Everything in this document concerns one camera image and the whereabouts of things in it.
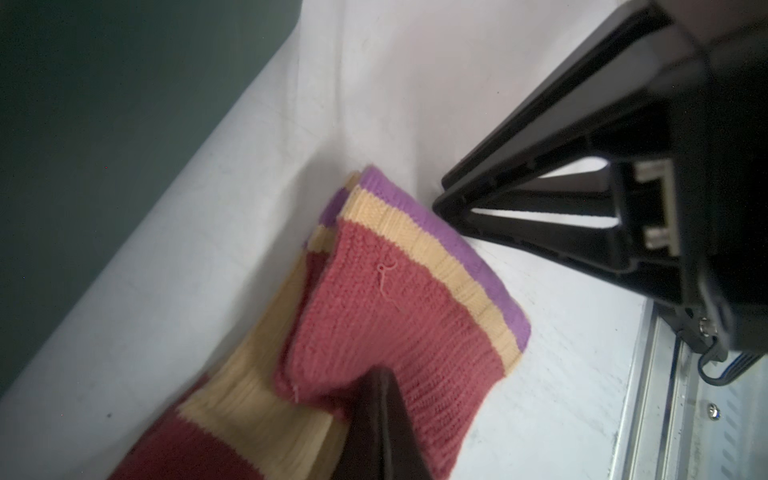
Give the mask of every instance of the red knit fabric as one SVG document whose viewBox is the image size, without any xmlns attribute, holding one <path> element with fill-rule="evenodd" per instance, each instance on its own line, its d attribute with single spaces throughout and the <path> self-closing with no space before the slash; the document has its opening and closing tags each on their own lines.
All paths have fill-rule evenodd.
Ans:
<svg viewBox="0 0 768 480">
<path fill-rule="evenodd" d="M 278 365 L 284 365 L 286 363 L 290 346 L 293 343 L 293 337 L 296 335 L 296 329 L 299 325 L 298 318 L 301 317 L 301 314 L 303 313 L 306 304 L 309 301 L 310 295 L 315 290 L 315 286 L 319 282 L 320 275 L 323 273 L 323 269 L 326 266 L 328 257 L 329 254 L 324 252 L 307 252 L 306 254 L 306 284 L 304 286 L 303 297 L 298 309 L 296 310 L 297 320 L 293 322 L 286 342 L 283 344 L 283 349 L 280 351 L 280 359 L 278 360 Z M 293 387 L 288 378 L 285 377 L 285 374 L 286 372 L 282 368 L 277 368 L 275 370 L 273 377 L 275 393 L 284 399 L 298 402 L 298 398 L 293 391 Z M 305 403 L 315 408 L 331 412 L 337 417 L 346 420 L 348 418 L 346 417 L 346 413 L 344 411 L 344 406 L 346 405 L 344 399 L 349 399 L 349 395 L 317 396 L 311 401 Z"/>
<path fill-rule="evenodd" d="M 263 476 L 222 441 L 178 415 L 177 407 L 208 380 L 201 377 L 141 436 L 110 480 L 163 478 L 263 480 Z"/>
<path fill-rule="evenodd" d="M 340 220 L 333 258 L 296 322 L 276 390 L 348 415 L 356 380 L 373 366 L 395 372 L 425 461 L 435 478 L 447 478 L 482 400 L 504 376 L 501 360 L 425 267 Z"/>
</svg>

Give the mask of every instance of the purple knit stripe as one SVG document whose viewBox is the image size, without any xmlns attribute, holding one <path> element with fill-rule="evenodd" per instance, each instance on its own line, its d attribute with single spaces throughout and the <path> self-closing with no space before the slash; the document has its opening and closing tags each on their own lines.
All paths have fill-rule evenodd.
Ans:
<svg viewBox="0 0 768 480">
<path fill-rule="evenodd" d="M 502 281 L 462 236 L 390 182 L 376 167 L 367 167 L 358 185 L 391 207 L 405 212 L 419 228 L 436 238 L 443 248 L 464 266 L 469 275 L 482 286 L 488 298 L 502 311 L 504 321 L 515 334 L 518 348 L 522 352 L 531 336 L 531 324 L 528 323 L 520 306 L 509 296 Z"/>
<path fill-rule="evenodd" d="M 344 206 L 346 199 L 349 197 L 349 191 L 341 187 L 336 194 L 333 195 L 331 201 L 326 205 L 326 209 L 320 215 L 320 225 L 324 227 L 335 227 L 336 217 L 339 216 L 341 208 Z"/>
</svg>

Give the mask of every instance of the knitted fabric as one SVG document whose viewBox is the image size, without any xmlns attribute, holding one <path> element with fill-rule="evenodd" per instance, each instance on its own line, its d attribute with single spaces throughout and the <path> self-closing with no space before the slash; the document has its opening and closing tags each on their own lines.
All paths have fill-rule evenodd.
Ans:
<svg viewBox="0 0 768 480">
<path fill-rule="evenodd" d="M 204 375 L 139 439 L 113 480 L 220 478 L 327 480 L 349 426 L 275 395 L 280 347 L 333 245 L 333 224 L 352 175 L 323 211 L 285 283 L 231 357 Z"/>
<path fill-rule="evenodd" d="M 358 379 L 389 367 L 425 462 L 443 480 L 482 400 L 520 359 L 528 321 L 475 251 L 374 167 L 328 243 L 275 390 L 346 419 Z"/>
<path fill-rule="evenodd" d="M 386 365 L 441 480 L 529 333 L 464 240 L 369 168 L 331 200 L 230 358 L 144 433 L 111 478 L 327 480 L 357 379 Z"/>
</svg>

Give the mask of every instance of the white table surface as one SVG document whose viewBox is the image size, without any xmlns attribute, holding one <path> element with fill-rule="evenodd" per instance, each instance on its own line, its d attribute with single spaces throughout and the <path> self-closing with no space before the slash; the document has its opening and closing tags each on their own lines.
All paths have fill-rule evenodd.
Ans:
<svg viewBox="0 0 768 480">
<path fill-rule="evenodd" d="M 305 0 L 299 25 L 0 400 L 0 477 L 105 478 L 253 325 L 324 203 L 425 204 L 616 0 Z M 472 241 L 531 317 L 453 478 L 606 478 L 644 299 Z"/>
</svg>

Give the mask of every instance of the yellow knit stripe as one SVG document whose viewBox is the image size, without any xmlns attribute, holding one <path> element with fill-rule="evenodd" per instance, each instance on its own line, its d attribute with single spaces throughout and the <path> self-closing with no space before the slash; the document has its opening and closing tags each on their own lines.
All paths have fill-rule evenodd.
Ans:
<svg viewBox="0 0 768 480">
<path fill-rule="evenodd" d="M 306 242 L 306 249 L 314 253 L 331 253 L 336 242 L 336 228 L 317 225 Z"/>
<path fill-rule="evenodd" d="M 180 415 L 227 443 L 267 480 L 327 480 L 348 426 L 330 414 L 277 397 L 272 375 L 306 278 L 302 254 L 261 321 Z"/>
<path fill-rule="evenodd" d="M 488 335 L 502 359 L 505 373 L 512 371 L 520 357 L 520 349 L 515 335 L 504 322 L 501 310 L 436 238 L 419 228 L 408 214 L 360 186 L 349 195 L 339 216 L 386 238 L 411 260 L 425 266 L 433 277 L 445 284 L 453 298 L 469 310 L 478 326 Z"/>
</svg>

